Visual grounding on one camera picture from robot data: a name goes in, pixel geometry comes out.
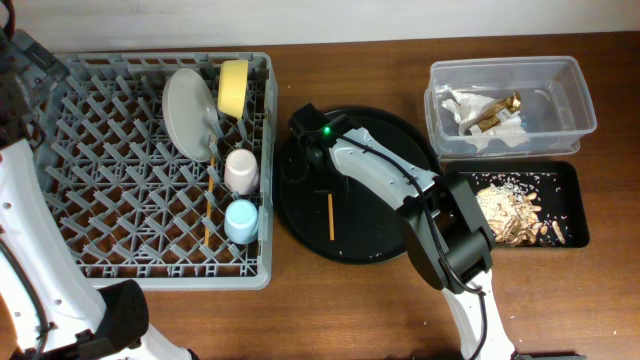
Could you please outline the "wooden chopstick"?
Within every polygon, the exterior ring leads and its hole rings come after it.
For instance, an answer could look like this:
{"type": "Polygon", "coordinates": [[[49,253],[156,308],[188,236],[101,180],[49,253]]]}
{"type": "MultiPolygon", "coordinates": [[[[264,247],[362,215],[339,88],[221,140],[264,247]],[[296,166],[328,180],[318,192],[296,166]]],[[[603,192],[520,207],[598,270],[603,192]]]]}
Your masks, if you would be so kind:
{"type": "Polygon", "coordinates": [[[330,241],[335,241],[335,221],[334,221],[333,194],[331,194],[331,193],[328,194],[327,202],[328,202],[329,240],[330,241]]]}
{"type": "MultiPolygon", "coordinates": [[[[217,138],[214,135],[211,135],[209,138],[209,150],[211,151],[212,155],[209,159],[209,164],[207,167],[207,174],[208,174],[208,188],[207,188],[207,192],[205,193],[205,197],[212,192],[213,188],[214,188],[214,184],[215,184],[215,180],[214,177],[210,174],[210,169],[212,167],[215,166],[215,155],[214,155],[214,150],[212,149],[213,147],[215,147],[217,142],[217,138]]],[[[205,224],[205,236],[204,236],[204,245],[208,248],[209,244],[210,244],[210,236],[211,236],[211,229],[209,227],[209,223],[211,222],[211,215],[212,215],[212,204],[209,200],[209,198],[207,198],[207,204],[206,204],[206,218],[205,221],[203,222],[205,224]]]]}

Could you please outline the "pink cup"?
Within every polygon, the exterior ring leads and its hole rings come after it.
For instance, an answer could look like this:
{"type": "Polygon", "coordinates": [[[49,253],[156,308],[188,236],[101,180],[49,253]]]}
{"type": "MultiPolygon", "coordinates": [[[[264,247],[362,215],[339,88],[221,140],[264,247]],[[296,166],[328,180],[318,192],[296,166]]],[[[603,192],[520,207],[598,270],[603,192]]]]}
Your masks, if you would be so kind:
{"type": "Polygon", "coordinates": [[[225,162],[224,182],[231,192],[248,195],[258,188],[259,167],[254,154],[246,149],[231,151],[225,162]]]}

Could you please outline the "blue cup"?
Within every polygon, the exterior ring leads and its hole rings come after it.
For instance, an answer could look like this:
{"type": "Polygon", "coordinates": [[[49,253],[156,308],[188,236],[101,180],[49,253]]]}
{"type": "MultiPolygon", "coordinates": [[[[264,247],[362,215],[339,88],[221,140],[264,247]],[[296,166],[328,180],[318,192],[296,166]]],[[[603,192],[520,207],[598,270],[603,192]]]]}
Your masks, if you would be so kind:
{"type": "Polygon", "coordinates": [[[225,211],[224,231],[227,238],[240,245],[255,241],[258,236],[258,210],[248,200],[233,201],[225,211]]]}

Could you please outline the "yellow bowl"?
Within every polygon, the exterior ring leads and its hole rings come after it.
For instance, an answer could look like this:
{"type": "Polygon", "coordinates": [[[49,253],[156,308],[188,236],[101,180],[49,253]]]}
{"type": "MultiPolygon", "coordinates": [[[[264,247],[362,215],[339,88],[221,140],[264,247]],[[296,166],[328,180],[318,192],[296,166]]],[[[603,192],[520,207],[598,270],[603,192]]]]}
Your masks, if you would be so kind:
{"type": "Polygon", "coordinates": [[[241,119],[244,112],[248,70],[248,60],[227,60],[221,65],[218,109],[236,119],[241,119]]]}

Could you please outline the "white napkin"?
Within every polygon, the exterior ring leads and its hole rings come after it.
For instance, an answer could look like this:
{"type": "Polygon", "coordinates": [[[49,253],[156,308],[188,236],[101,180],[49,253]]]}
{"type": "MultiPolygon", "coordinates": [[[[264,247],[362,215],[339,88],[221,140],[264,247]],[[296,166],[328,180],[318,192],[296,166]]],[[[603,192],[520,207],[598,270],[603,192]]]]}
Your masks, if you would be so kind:
{"type": "MultiPolygon", "coordinates": [[[[449,93],[453,98],[442,101],[441,106],[453,114],[460,134],[464,134],[465,128],[469,123],[473,123],[476,118],[481,116],[492,105],[498,103],[497,99],[479,94],[465,93],[452,89],[449,90],[449,93]]],[[[485,132],[472,133],[472,136],[480,136],[480,139],[467,140],[467,143],[476,148],[477,153],[484,151],[491,140],[500,140],[510,148],[515,148],[529,141],[522,126],[519,112],[509,116],[501,116],[497,125],[485,132]]]]}

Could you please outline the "grey plate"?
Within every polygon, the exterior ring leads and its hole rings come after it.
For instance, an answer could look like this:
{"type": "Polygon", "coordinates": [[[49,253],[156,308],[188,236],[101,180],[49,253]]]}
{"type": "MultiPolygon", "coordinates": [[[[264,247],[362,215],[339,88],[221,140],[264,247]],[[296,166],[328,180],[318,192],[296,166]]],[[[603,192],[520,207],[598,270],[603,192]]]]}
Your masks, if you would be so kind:
{"type": "Polygon", "coordinates": [[[162,96],[163,121],[179,153],[193,161],[209,161],[209,145],[218,136],[213,121],[218,114],[211,91],[194,70],[182,68],[166,82],[162,96]]]}

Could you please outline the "gold snack wrapper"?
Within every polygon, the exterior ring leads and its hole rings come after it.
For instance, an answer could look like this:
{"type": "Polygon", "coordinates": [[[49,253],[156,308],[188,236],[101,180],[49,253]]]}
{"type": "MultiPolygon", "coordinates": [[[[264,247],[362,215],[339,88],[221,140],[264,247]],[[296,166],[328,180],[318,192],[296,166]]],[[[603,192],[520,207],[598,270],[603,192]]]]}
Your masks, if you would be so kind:
{"type": "Polygon", "coordinates": [[[471,134],[484,133],[518,114],[522,107],[521,95],[515,91],[511,96],[495,102],[468,128],[471,134]]]}

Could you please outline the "food scraps and rice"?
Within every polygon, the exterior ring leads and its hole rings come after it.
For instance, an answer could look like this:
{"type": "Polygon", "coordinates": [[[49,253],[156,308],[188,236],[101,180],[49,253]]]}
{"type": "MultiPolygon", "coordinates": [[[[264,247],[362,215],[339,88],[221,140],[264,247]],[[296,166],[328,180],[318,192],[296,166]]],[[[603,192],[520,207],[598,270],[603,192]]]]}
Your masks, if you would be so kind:
{"type": "Polygon", "coordinates": [[[499,246],[561,247],[573,239],[557,174],[482,172],[469,180],[499,246]]]}

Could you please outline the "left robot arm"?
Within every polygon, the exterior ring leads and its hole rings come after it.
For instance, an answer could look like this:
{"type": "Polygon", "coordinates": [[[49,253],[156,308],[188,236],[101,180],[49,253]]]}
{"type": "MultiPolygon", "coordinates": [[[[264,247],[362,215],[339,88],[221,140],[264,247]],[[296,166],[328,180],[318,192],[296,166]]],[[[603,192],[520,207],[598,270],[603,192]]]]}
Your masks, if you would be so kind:
{"type": "Polygon", "coordinates": [[[44,130],[32,113],[68,69],[17,30],[1,4],[1,296],[17,335],[16,359],[193,359],[149,322],[134,280],[102,289],[82,274],[46,204],[34,151],[44,130]]]}

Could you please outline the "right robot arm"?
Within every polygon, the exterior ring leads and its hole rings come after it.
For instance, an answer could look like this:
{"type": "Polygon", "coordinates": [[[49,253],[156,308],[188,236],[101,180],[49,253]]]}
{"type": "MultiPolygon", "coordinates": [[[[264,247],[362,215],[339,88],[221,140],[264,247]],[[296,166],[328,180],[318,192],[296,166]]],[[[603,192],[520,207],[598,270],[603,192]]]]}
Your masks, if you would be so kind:
{"type": "Polygon", "coordinates": [[[466,359],[516,359],[492,287],[496,240],[469,183],[416,166],[380,144],[347,115],[329,118],[312,104],[293,113],[303,184],[316,193],[366,187],[403,220],[411,264],[451,310],[466,359]]]}

